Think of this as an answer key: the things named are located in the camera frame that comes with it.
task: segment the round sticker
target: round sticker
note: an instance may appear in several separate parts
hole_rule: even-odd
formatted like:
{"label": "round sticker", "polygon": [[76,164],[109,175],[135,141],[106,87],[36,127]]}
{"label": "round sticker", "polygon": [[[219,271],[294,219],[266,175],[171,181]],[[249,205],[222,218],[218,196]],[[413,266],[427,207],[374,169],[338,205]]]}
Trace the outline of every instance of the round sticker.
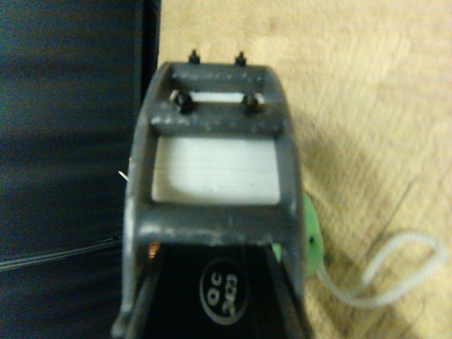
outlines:
{"label": "round sticker", "polygon": [[245,274],[228,258],[214,259],[204,268],[199,293],[204,311],[220,325],[236,323],[248,304]]}

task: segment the gray plastic frame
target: gray plastic frame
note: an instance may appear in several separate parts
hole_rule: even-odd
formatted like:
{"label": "gray plastic frame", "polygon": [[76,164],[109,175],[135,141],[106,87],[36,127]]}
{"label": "gray plastic frame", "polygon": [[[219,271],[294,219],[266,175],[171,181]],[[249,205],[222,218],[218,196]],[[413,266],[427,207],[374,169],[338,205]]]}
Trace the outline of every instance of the gray plastic frame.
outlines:
{"label": "gray plastic frame", "polygon": [[[265,103],[250,114],[239,103],[197,102],[182,114],[170,101],[173,90],[260,93]],[[279,204],[200,206],[153,201],[150,190],[159,136],[273,138]],[[138,295],[147,293],[143,291],[143,279],[151,242],[206,246],[280,243],[282,264],[295,302],[303,305],[306,261],[298,153],[285,95],[272,69],[166,63],[154,75],[133,137],[124,212],[122,301],[112,329],[115,338],[127,338],[131,333],[132,319],[140,311]],[[144,281],[156,281],[158,271]]]}

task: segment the wooden table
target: wooden table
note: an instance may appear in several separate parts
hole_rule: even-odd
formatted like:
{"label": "wooden table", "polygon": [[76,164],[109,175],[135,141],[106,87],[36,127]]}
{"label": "wooden table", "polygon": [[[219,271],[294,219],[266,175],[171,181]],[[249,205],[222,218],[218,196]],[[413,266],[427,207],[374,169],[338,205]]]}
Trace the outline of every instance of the wooden table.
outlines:
{"label": "wooden table", "polygon": [[[351,286],[392,234],[419,230],[452,252],[450,1],[164,0],[160,63],[267,64],[287,94],[326,245]],[[382,291],[428,249],[407,245],[375,279]],[[306,285],[318,338],[452,338],[451,260],[388,307],[360,310],[317,278]]]}

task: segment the black device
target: black device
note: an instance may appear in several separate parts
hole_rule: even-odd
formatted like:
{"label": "black device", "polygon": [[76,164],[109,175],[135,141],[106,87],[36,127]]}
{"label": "black device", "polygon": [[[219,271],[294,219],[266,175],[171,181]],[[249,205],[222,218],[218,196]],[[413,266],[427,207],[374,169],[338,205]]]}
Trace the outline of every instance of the black device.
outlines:
{"label": "black device", "polygon": [[[239,102],[194,94],[239,93]],[[113,338],[310,338],[303,308],[304,225],[287,103],[267,66],[166,63],[133,139],[124,211],[123,285]],[[157,202],[160,137],[274,141],[280,200],[268,205]],[[282,247],[278,263],[271,244]]]}

